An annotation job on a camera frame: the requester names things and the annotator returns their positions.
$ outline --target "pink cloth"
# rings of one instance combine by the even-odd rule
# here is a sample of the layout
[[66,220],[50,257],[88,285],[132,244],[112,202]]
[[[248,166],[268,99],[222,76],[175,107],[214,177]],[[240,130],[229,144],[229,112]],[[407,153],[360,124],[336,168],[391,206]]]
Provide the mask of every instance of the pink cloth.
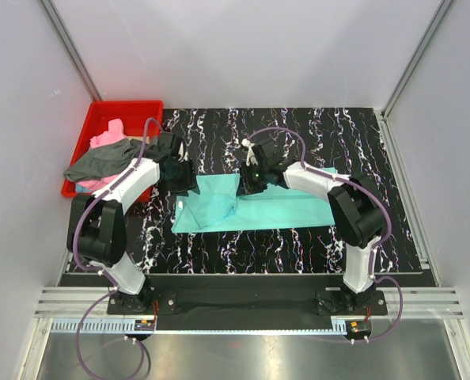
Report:
[[[123,130],[124,126],[121,119],[110,120],[108,122],[108,131],[103,132],[101,135],[94,136],[89,144],[90,148],[92,149],[99,146],[117,143],[118,141],[125,139],[126,135],[123,133]],[[118,175],[119,174],[101,178],[100,180],[81,180],[78,184],[83,188],[87,188],[91,192],[95,192],[115,180]]]

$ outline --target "red plastic basket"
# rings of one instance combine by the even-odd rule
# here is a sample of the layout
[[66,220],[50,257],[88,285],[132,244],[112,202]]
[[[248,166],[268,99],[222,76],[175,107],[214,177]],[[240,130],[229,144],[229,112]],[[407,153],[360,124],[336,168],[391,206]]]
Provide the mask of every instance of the red plastic basket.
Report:
[[[94,101],[85,117],[84,127],[80,132],[70,164],[73,165],[87,152],[92,137],[108,130],[108,121],[121,119],[126,136],[142,136],[144,123],[149,117],[153,117],[160,123],[163,122],[162,101]],[[149,124],[147,135],[149,137],[159,135],[159,128],[155,123]],[[150,199],[151,189],[145,190],[137,201],[147,202]],[[61,194],[66,198],[76,196],[75,183],[65,180]]]

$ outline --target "laundry pile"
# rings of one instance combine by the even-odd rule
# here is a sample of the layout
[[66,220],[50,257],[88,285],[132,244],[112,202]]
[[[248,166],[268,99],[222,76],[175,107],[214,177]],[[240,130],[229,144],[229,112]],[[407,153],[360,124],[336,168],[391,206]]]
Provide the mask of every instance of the laundry pile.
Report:
[[75,192],[100,190],[138,156],[142,137],[128,138],[123,129],[121,119],[110,120],[108,131],[91,138],[89,150],[64,172],[67,180],[75,182]]

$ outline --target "gray cloth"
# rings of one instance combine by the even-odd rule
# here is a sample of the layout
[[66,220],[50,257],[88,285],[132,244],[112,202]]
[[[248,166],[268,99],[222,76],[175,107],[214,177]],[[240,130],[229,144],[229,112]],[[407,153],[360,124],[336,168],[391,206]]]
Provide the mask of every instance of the gray cloth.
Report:
[[87,151],[64,172],[72,182],[99,180],[123,172],[131,159],[138,156],[141,141],[122,139],[113,144],[99,146]]

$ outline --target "reflective floor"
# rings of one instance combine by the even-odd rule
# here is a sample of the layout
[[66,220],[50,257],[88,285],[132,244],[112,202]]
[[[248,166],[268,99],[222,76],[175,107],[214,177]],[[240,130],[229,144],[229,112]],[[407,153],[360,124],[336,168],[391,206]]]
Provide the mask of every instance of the reflective floor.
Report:
[[[375,321],[375,334],[389,327]],[[83,335],[88,358],[114,335]],[[334,339],[324,336],[319,339]],[[152,359],[137,379],[163,380],[318,380],[460,379],[440,321],[402,321],[391,336],[373,344],[333,344],[309,336],[166,336],[145,341]],[[110,379],[127,377],[138,365],[139,350],[127,342],[106,348],[87,362]],[[90,378],[79,367],[74,335],[52,333],[39,380]]]

